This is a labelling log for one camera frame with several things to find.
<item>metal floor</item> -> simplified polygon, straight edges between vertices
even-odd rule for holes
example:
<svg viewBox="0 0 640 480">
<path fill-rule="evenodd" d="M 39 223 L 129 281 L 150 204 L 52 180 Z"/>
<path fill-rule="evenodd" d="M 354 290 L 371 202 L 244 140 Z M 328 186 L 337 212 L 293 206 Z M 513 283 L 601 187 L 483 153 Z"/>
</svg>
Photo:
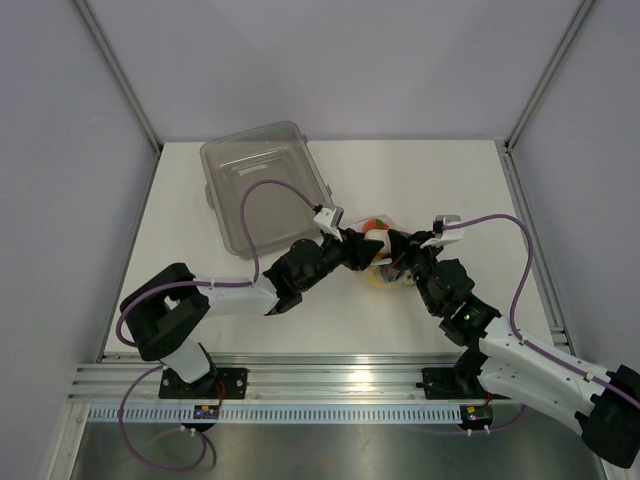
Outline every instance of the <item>metal floor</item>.
<svg viewBox="0 0 640 480">
<path fill-rule="evenodd" d="M 496 406 L 496 425 L 515 416 L 514 406 Z M 169 466 L 193 462 L 200 441 L 188 434 L 149 443 L 167 424 L 127 426 L 139 451 Z M 218 480 L 595 480 L 599 461 L 580 438 L 558 422 L 529 411 L 505 432 L 467 438 L 456 428 L 401 425 L 236 425 L 214 426 L 203 466 L 181 479 Z M 161 480 L 178 478 L 150 470 L 124 447 L 116 423 L 88 423 L 77 456 L 74 480 Z"/>
</svg>

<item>white table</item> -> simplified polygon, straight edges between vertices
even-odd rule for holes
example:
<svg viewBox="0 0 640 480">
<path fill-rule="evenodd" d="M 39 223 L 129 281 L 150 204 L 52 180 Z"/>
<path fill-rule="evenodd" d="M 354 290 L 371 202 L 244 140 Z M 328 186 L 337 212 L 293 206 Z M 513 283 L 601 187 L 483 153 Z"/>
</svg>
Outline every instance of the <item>white table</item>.
<svg viewBox="0 0 640 480">
<path fill-rule="evenodd" d="M 201 143 L 168 143 L 151 188 L 120 301 L 173 262 L 209 276 L 250 276 L 251 261 L 229 254 L 204 195 Z M 318 141 L 309 149 L 345 220 L 389 215 L 409 231 L 429 230 L 437 214 L 463 219 L 514 213 L 491 141 Z M 260 258 L 262 269 L 284 252 Z M 460 258 L 476 293 L 502 313 L 526 260 L 518 228 L 494 221 L 467 228 L 441 258 Z M 447 354 L 460 349 L 438 328 L 414 288 L 383 290 L 339 268 L 303 295 L 301 305 L 273 317 L 205 318 L 193 338 L 210 352 L 236 354 Z M 551 342 L 533 278 L 517 310 L 518 324 Z M 130 352 L 114 333 L 106 353 Z"/>
</svg>

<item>robotic arm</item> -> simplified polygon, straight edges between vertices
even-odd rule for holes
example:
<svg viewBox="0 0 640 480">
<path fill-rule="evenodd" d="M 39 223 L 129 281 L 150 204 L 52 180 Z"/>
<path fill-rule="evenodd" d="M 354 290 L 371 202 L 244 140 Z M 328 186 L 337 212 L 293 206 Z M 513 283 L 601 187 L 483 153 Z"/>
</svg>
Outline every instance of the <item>robotic arm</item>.
<svg viewBox="0 0 640 480">
<path fill-rule="evenodd" d="M 640 409 L 612 390 L 637 404 L 640 375 L 625 366 L 610 372 L 526 332 L 514 332 L 507 318 L 472 293 L 475 283 L 459 260 L 436 258 L 444 245 L 462 238 L 461 230 L 446 228 L 459 217 L 438 217 L 430 232 L 389 230 L 383 242 L 339 228 L 341 216 L 339 207 L 318 207 L 315 221 L 322 244 L 296 241 L 255 282 L 196 276 L 184 264 L 167 267 L 120 306 L 123 316 L 127 312 L 126 323 L 141 358 L 162 361 L 194 392 L 210 391 L 215 365 L 204 348 L 188 338 L 205 315 L 284 313 L 337 267 L 364 270 L 386 245 L 392 256 L 387 274 L 399 277 L 410 271 L 429 313 L 443 319 L 445 335 L 467 347 L 453 367 L 462 392 L 480 386 L 522 402 L 567 425 L 603 459 L 623 468 L 632 465 L 640 451 Z M 145 294 L 175 282 L 187 286 L 139 302 Z"/>
</svg>

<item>gray wall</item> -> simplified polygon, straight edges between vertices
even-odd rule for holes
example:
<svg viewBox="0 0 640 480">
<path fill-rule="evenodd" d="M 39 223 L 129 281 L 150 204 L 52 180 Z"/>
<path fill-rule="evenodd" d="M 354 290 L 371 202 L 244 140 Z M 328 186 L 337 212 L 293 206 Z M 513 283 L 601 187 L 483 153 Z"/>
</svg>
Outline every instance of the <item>gray wall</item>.
<svg viewBox="0 0 640 480">
<path fill-rule="evenodd" d="M 581 354 L 640 370 L 640 2 L 598 2 L 518 168 Z"/>
<path fill-rule="evenodd" d="M 153 157 L 65 0 L 0 15 L 1 476 L 41 471 L 95 359 Z"/>
<path fill-rule="evenodd" d="M 90 0 L 164 141 L 504 138 L 579 0 Z"/>
</svg>

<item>transparent bin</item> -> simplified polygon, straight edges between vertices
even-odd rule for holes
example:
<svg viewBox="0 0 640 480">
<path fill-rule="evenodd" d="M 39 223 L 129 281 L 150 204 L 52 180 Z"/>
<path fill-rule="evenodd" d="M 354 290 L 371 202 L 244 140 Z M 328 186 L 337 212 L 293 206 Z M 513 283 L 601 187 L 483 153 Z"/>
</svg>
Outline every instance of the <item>transparent bin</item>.
<svg viewBox="0 0 640 480">
<path fill-rule="evenodd" d="M 298 188 L 314 205 L 333 206 L 304 136 L 293 122 L 278 122 L 206 143 L 200 157 L 209 205 L 215 210 L 225 248 L 249 258 L 240 223 L 244 192 L 260 180 L 281 180 Z M 261 185 L 246 202 L 246 221 L 258 254 L 317 235 L 314 212 L 286 188 Z"/>
</svg>

